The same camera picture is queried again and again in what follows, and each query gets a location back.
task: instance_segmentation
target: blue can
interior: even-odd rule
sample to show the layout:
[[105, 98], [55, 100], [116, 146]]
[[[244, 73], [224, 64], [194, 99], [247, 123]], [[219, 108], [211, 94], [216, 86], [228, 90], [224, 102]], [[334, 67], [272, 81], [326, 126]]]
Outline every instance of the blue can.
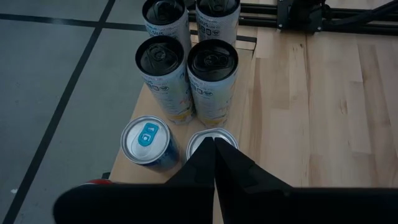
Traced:
[[180, 159], [169, 127], [155, 116], [141, 116], [130, 121], [123, 130], [121, 147], [130, 161], [156, 172], [173, 168]]

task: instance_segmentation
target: can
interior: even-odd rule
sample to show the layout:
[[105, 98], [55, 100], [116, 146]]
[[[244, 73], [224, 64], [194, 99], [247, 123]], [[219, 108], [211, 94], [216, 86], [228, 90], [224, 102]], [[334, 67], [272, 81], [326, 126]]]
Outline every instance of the can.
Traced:
[[188, 10], [183, 0], [148, 0], [142, 7], [142, 15], [151, 37], [167, 35], [177, 39], [188, 57], [192, 44]]
[[169, 127], [155, 116], [130, 121], [123, 130], [121, 147], [130, 161], [156, 172], [173, 168], [180, 158]]
[[136, 53], [146, 85], [166, 117], [175, 124], [185, 124], [194, 115], [185, 62], [181, 43], [167, 36], [151, 37]]
[[198, 149], [199, 145], [206, 137], [212, 137], [213, 139], [214, 138], [222, 138], [226, 142], [228, 142], [230, 145], [232, 145], [234, 148], [239, 149], [236, 139], [227, 130], [225, 130], [223, 128], [207, 129], [207, 130], [199, 131], [199, 132], [193, 134], [193, 136], [189, 140], [187, 150], [185, 151], [185, 160], [186, 161], [189, 160], [189, 158], [193, 155], [193, 153], [196, 151], [196, 149]]
[[219, 39], [235, 46], [240, 0], [197, 0], [196, 12], [199, 42]]
[[188, 56], [188, 76], [199, 120], [207, 128], [228, 119], [238, 71], [238, 53], [222, 40], [196, 44]]

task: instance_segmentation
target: black can top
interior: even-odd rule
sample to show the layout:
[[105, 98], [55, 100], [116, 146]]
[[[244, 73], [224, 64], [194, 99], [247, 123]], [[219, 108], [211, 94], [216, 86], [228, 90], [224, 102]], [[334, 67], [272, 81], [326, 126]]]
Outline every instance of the black can top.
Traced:
[[194, 76], [203, 81], [221, 81], [238, 67], [238, 53], [223, 40], [204, 40], [190, 51], [188, 67]]
[[183, 0], [147, 0], [142, 15], [153, 25], [167, 25], [181, 18], [184, 10]]
[[240, 0], [197, 0], [197, 8], [207, 16], [223, 17], [232, 14]]
[[138, 68], [147, 75], [167, 75], [181, 65], [184, 49], [181, 43], [168, 36], [151, 37], [136, 52]]

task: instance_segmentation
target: black bracket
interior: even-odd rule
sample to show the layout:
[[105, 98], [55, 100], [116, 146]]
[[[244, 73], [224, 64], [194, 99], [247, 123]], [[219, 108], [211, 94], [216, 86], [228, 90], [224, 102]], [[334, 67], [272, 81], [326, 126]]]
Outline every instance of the black bracket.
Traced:
[[277, 28], [322, 31], [322, 6], [317, 0], [277, 0]]

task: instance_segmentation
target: silver can top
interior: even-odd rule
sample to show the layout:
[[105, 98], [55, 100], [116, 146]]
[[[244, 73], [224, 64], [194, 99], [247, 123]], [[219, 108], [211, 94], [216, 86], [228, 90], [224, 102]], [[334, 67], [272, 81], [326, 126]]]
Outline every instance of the silver can top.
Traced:
[[129, 160], [148, 164], [162, 156], [169, 141], [169, 127], [164, 121], [155, 116], [141, 116], [124, 128], [121, 147]]
[[229, 133], [227, 130], [223, 128], [213, 128], [213, 129], [207, 129], [204, 131], [199, 131], [191, 137], [188, 143], [187, 147], [187, 160], [192, 156], [192, 154], [196, 151], [196, 149], [199, 147], [201, 142], [205, 139], [205, 137], [212, 137], [214, 138], [222, 138], [226, 142], [230, 143], [233, 147], [236, 149], [239, 149], [238, 143], [236, 142], [234, 136]]

